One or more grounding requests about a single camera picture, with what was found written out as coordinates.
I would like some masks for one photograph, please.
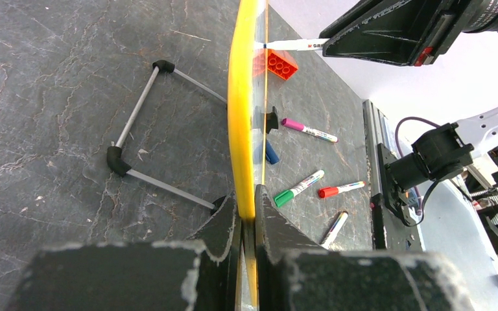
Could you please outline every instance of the gray table surface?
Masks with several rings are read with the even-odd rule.
[[[226,95],[238,2],[0,1],[0,309],[44,245],[183,239],[208,210],[112,174],[106,148],[164,58]],[[270,39],[296,33],[270,10]],[[320,187],[367,180],[362,100],[313,52],[294,52],[290,80],[270,75],[268,105],[339,137],[337,144],[280,128],[275,194],[316,169],[326,176],[281,211],[313,240],[337,211],[351,213],[336,249],[370,249],[365,189],[319,200]],[[136,170],[213,201],[233,189],[226,111],[192,85],[159,76],[128,136]]]

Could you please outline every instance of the white backdrop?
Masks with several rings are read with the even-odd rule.
[[[317,38],[357,2],[270,0],[270,5],[301,37]],[[498,106],[496,32],[461,34],[448,53],[429,66],[395,67],[345,58],[325,61],[362,99],[372,100],[393,122],[414,115],[444,124]],[[408,122],[401,133],[413,141],[428,129]]]

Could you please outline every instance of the wooden board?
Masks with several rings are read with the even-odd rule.
[[[228,140],[251,302],[258,305],[255,187],[264,183],[268,0],[241,0],[228,65]]]

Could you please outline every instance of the green marker cap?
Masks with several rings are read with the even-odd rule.
[[[289,202],[289,200],[293,199],[295,195],[293,194],[293,191],[291,190],[285,190],[282,193],[278,194],[274,198],[274,202],[278,206],[278,208],[282,207],[284,204]]]

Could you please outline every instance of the camera lens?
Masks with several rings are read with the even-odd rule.
[[[463,31],[498,31],[498,0],[483,0]]]

